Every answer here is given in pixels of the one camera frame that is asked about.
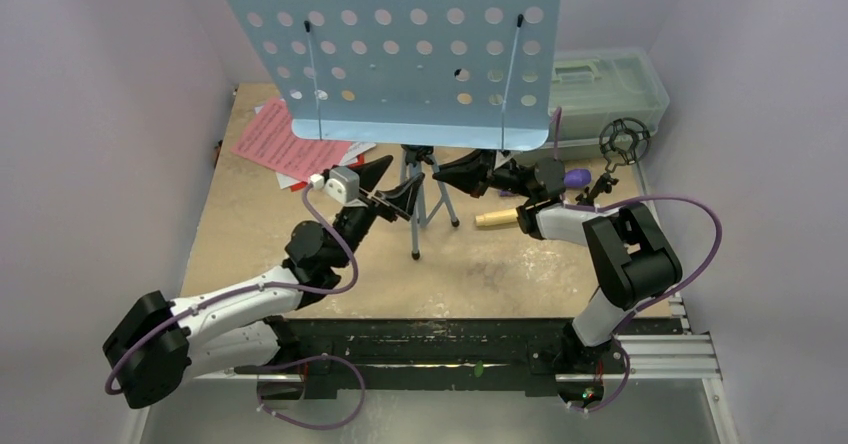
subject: tripod stand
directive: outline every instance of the tripod stand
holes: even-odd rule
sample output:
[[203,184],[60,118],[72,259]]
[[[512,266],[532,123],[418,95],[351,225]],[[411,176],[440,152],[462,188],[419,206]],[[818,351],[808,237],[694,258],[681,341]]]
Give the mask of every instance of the tripod stand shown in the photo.
[[[400,170],[400,182],[406,181],[407,177],[413,178],[418,174],[422,174],[421,163],[429,164],[433,173],[439,172],[439,163],[436,162],[436,156],[433,155],[433,146],[410,146],[404,144],[400,147],[403,149],[403,164],[401,164],[403,167]],[[448,209],[451,225],[453,227],[459,227],[459,219],[457,219],[456,213],[453,210],[453,204],[450,202],[450,196],[448,195],[445,184],[438,181],[437,184],[439,185],[441,198],[433,210],[430,211],[430,214],[427,214],[427,206],[424,201],[424,187],[421,187],[421,190],[418,191],[415,211],[413,212],[412,219],[409,220],[412,226],[412,258],[416,261],[421,258],[421,252],[418,250],[418,228],[424,229],[427,227],[427,224],[430,223],[433,216],[442,207],[442,204]]]

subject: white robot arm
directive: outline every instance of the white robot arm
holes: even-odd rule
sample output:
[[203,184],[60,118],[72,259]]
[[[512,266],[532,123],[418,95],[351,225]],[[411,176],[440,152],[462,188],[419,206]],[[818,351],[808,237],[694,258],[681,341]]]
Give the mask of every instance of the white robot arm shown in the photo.
[[[244,282],[193,297],[166,301],[158,291],[142,296],[103,345],[112,366],[106,392],[123,394],[131,408],[158,402],[181,383],[209,372],[271,362],[285,339],[279,316],[353,286],[353,252],[378,217],[409,220],[424,176],[390,191],[373,192],[392,157],[336,167],[310,179],[343,204],[332,225],[304,221],[285,246],[278,266]],[[353,262],[354,279],[336,288],[333,268]],[[117,380],[118,389],[113,387]]]
[[527,202],[516,209],[525,234],[589,248],[600,287],[564,329],[563,352],[569,354],[567,361],[591,360],[609,345],[613,333],[640,302],[661,295],[681,280],[680,262],[644,204],[607,212],[569,207],[562,198],[562,162],[546,158],[533,166],[515,161],[498,166],[497,155],[496,151],[474,151],[442,165],[433,177],[472,197],[489,187],[525,196]]

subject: red paper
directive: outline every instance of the red paper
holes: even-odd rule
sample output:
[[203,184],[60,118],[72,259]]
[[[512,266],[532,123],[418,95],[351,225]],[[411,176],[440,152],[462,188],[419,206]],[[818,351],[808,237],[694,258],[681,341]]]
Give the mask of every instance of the red paper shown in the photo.
[[268,99],[247,125],[232,152],[301,181],[339,163],[350,142],[301,139],[291,130],[286,103]]

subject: clear plastic box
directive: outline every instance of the clear plastic box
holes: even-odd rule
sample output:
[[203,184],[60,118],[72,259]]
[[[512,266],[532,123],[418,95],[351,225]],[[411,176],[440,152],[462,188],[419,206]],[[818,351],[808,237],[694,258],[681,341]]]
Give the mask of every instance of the clear plastic box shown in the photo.
[[[549,111],[562,106],[560,156],[585,159],[600,156],[598,137],[615,119],[632,117],[652,134],[668,108],[668,94],[647,53],[638,48],[557,53],[554,57]],[[553,147],[554,129],[539,151]],[[534,154],[546,154],[531,151]]]

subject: wooden tabletop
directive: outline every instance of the wooden tabletop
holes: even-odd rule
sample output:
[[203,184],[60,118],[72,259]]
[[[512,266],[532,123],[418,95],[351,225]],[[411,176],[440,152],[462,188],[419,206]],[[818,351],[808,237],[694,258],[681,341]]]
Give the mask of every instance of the wooden tabletop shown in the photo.
[[[279,95],[273,84],[242,84],[236,95],[223,150],[192,247],[182,296],[202,294],[252,278],[285,258],[291,230],[310,215],[299,192],[280,190],[274,172],[238,157],[229,150],[255,116],[254,107]],[[395,156],[378,189],[391,189],[399,180],[400,146],[381,144],[366,160]],[[440,163],[468,149],[436,148]],[[602,159],[573,161],[593,176],[603,171]],[[619,169],[620,183],[601,204],[638,195],[629,169]],[[424,185],[428,208],[438,201],[435,181]],[[586,248],[560,241],[537,241],[518,227],[480,230],[474,216],[514,208],[521,198],[501,198],[490,191],[472,199],[451,191],[461,221],[450,225],[443,208],[420,233],[421,259],[410,257],[409,223],[378,219],[356,253],[360,279],[347,293],[290,313],[290,317],[458,318],[570,317],[583,310],[598,286]],[[332,221],[339,204],[319,192],[310,199]],[[349,267],[337,270],[342,283]],[[669,315],[663,302],[646,316]]]

